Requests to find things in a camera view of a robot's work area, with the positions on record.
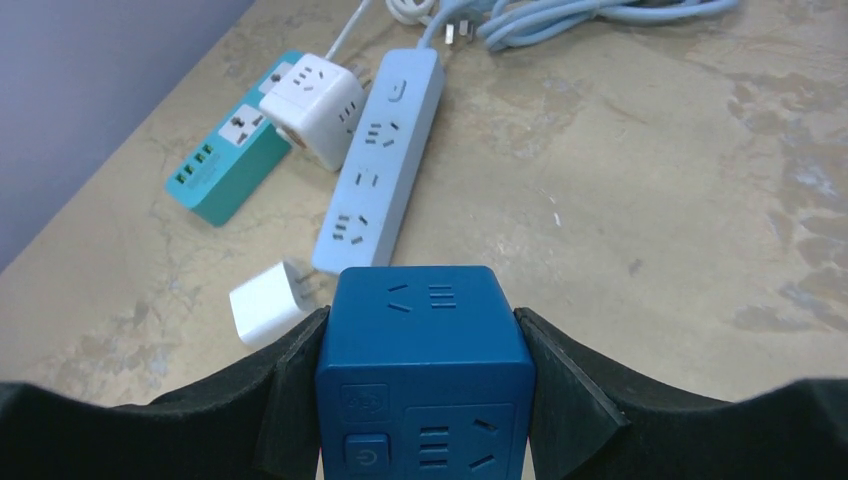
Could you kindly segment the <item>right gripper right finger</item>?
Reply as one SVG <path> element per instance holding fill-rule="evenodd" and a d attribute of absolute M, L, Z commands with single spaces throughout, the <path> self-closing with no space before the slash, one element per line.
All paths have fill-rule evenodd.
<path fill-rule="evenodd" d="M 539 479 L 843 479 L 847 383 L 802 379 L 740 401 L 643 375 L 514 312 L 537 368 Z"/>

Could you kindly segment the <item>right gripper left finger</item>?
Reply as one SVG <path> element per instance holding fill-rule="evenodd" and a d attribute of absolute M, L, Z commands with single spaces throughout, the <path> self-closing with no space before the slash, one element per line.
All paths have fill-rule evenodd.
<path fill-rule="evenodd" d="M 145 405 L 1 386 L 5 479 L 312 479 L 327 308 L 271 345 Z"/>

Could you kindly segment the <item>white charger plug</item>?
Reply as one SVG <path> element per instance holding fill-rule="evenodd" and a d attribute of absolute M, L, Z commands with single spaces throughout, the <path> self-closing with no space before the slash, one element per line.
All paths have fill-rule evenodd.
<path fill-rule="evenodd" d="M 317 308 L 314 295 L 320 284 L 309 283 L 316 274 L 283 260 L 233 289 L 229 301 L 241 342 L 262 349 L 309 316 Z"/>

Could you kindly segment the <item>dark blue cube socket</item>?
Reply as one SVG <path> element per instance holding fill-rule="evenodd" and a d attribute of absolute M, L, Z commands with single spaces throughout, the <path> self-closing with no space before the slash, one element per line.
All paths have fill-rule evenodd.
<path fill-rule="evenodd" d="M 315 389 L 328 479 L 518 479 L 536 368 L 488 267 L 351 267 Z"/>

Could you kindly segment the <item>blue power strip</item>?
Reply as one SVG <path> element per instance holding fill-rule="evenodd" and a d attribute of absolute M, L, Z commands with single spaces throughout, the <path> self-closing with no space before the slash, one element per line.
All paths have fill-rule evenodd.
<path fill-rule="evenodd" d="M 444 84 L 432 48 L 384 55 L 313 249 L 314 269 L 338 275 L 389 265 Z"/>

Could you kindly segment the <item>teal power strip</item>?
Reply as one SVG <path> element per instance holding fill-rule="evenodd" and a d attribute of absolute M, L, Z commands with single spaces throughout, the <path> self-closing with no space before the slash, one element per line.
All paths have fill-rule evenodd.
<path fill-rule="evenodd" d="M 292 150 L 259 103 L 302 58 L 282 54 L 165 181 L 165 191 L 206 223 L 226 224 Z"/>

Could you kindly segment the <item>white plug adapter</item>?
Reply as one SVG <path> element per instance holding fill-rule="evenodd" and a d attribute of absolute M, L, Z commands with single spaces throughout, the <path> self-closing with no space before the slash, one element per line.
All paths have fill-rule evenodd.
<path fill-rule="evenodd" d="M 307 53 L 259 102 L 277 133 L 330 172 L 340 170 L 367 100 L 361 70 Z"/>

